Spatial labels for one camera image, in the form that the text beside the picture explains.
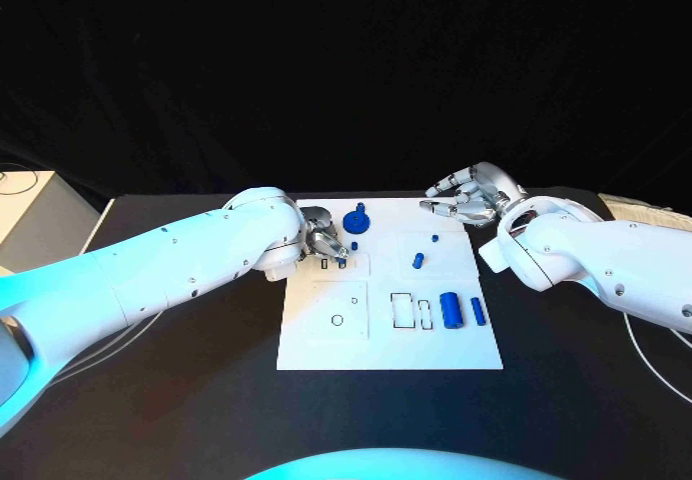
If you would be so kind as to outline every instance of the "blue object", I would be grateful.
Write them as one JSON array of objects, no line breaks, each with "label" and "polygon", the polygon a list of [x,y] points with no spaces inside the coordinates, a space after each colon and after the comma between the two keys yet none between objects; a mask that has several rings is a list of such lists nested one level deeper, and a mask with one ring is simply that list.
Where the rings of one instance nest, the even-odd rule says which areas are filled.
[{"label": "blue object", "polygon": [[426,258],[426,255],[423,253],[416,254],[414,258],[414,268],[421,268],[423,265],[423,259]]},{"label": "blue object", "polygon": [[368,230],[370,227],[371,218],[365,213],[365,205],[362,202],[358,202],[357,210],[344,216],[344,229],[349,233],[359,235]]},{"label": "blue object", "polygon": [[322,478],[558,480],[547,473],[491,458],[408,448],[367,448],[325,453],[270,468],[250,480]]},{"label": "blue object", "polygon": [[476,297],[472,298],[472,306],[473,306],[473,314],[476,315],[476,323],[479,325],[485,325],[486,317],[483,316],[483,308],[481,306],[481,300]]},{"label": "blue object", "polygon": [[462,328],[465,319],[462,318],[462,307],[459,306],[459,297],[455,292],[440,295],[440,305],[443,306],[445,328]]}]

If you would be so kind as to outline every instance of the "black background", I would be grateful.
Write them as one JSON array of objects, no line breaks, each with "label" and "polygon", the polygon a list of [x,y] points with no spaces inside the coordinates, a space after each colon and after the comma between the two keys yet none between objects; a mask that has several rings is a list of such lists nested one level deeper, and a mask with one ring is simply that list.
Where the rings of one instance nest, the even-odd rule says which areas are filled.
[{"label": "black background", "polygon": [[[610,218],[589,192],[530,193]],[[227,199],[120,198],[91,248]],[[494,234],[470,230],[476,249]],[[691,405],[646,369],[620,312],[571,282],[540,293],[476,261],[502,371],[277,371],[286,284],[251,272],[166,311],[133,345],[48,390],[0,438],[0,478],[235,479],[368,447],[462,452],[570,479],[692,478]],[[690,349],[667,328],[632,322],[690,395]]]},{"label": "black background", "polygon": [[646,2],[0,10],[0,147],[90,200],[423,190],[486,160],[690,212],[690,21]]}]

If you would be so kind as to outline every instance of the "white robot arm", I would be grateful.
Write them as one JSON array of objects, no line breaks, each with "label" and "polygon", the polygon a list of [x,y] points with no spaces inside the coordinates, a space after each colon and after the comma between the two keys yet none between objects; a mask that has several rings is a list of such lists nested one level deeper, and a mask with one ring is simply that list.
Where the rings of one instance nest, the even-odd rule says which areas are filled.
[{"label": "white robot arm", "polygon": [[603,221],[570,200],[530,197],[486,162],[450,175],[427,196],[453,187],[458,205],[424,200],[421,207],[479,227],[501,217],[479,251],[495,272],[509,267],[538,291],[579,282],[609,307],[692,333],[692,233]]},{"label": "white robot arm", "polygon": [[101,250],[0,278],[0,436],[83,350],[158,312],[263,270],[270,281],[306,255],[346,258],[332,217],[277,188]]}]

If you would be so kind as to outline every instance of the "black table surface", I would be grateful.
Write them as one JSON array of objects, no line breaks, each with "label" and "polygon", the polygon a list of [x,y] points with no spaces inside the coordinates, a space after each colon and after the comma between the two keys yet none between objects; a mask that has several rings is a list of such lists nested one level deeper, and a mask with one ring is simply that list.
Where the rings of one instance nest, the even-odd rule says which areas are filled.
[{"label": "black table surface", "polygon": [[[612,218],[590,192],[532,193]],[[228,198],[119,198],[91,249]],[[470,230],[475,247],[494,230]],[[407,447],[567,478],[691,478],[692,405],[646,369],[622,314],[577,284],[538,293],[478,263],[502,371],[277,371],[286,283],[251,272],[47,391],[0,439],[0,477],[230,479],[319,453]],[[633,327],[656,368],[692,392],[692,352],[667,329],[638,319]]]}]

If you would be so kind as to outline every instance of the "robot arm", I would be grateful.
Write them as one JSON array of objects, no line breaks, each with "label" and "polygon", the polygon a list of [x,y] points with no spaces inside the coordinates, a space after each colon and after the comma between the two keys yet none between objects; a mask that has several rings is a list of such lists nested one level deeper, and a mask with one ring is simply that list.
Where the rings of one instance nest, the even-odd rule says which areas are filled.
[{"label": "robot arm", "polygon": [[489,163],[460,172],[427,192],[434,196],[459,185],[460,203],[426,200],[421,207],[476,226],[501,218],[498,236],[479,251],[492,270],[509,267],[538,291],[564,280],[579,282],[609,307],[692,333],[692,233],[603,221],[570,200],[530,197]]},{"label": "robot arm", "polygon": [[0,435],[106,336],[250,269],[276,281],[306,255],[348,257],[329,212],[300,210],[282,190],[247,190],[227,207],[0,278]]}]

